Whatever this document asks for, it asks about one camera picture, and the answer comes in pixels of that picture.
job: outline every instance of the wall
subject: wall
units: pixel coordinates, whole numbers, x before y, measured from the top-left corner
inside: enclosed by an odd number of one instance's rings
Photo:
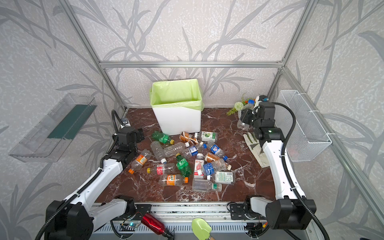
[[[97,167],[117,104],[57,2],[0,1],[0,239],[35,238],[45,209]],[[97,108],[58,162],[21,162],[9,151],[67,94]]]
[[[318,4],[288,63],[382,197],[383,6],[377,0]],[[294,167],[334,239],[384,239],[382,226],[330,149]]]
[[[103,61],[278,61],[306,0],[70,0]],[[109,69],[122,98],[149,106],[158,80],[197,78],[206,106],[267,94],[276,69]]]

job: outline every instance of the blue label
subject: blue label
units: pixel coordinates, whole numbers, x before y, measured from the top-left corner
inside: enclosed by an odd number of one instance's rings
[[[196,147],[190,147],[189,150],[191,151],[192,156],[196,156],[197,155]]]
[[[211,152],[213,153],[213,154],[216,154],[216,152],[219,150],[220,148],[215,144],[215,145],[213,145],[212,147],[211,147]]]
[[[204,167],[204,170],[205,170],[205,174],[207,176],[211,175],[211,174],[214,174],[215,173],[215,170],[214,170],[214,167],[212,166],[212,163],[206,163],[203,165]]]

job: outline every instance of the white metal basket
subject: white metal basket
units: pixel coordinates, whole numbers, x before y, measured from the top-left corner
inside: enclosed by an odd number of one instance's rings
[[[291,161],[310,161],[332,143],[313,110],[298,91],[281,90],[277,102],[288,106],[296,116],[296,127],[287,145]],[[292,116],[285,108],[278,105],[275,107],[276,126],[286,137],[292,126]]]

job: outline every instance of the green trash bag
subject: green trash bag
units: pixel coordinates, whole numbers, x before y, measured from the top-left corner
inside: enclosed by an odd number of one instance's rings
[[[155,82],[149,91],[149,99],[153,108],[185,107],[199,111],[204,109],[197,79]]]

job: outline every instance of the green plastic bottle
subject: green plastic bottle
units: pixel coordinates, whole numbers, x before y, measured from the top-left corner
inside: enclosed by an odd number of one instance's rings
[[[159,132],[159,131],[155,131],[154,133],[152,133],[152,138],[161,142],[161,143],[164,143],[164,144],[174,144],[175,143],[175,140],[171,139],[169,137],[169,135],[162,133],[162,132]]]
[[[185,158],[183,158],[180,153],[176,154],[176,159],[177,159],[177,169],[180,170],[181,172],[181,175],[183,177],[188,177],[189,175],[192,174],[192,169],[191,167],[189,166],[187,160]]]

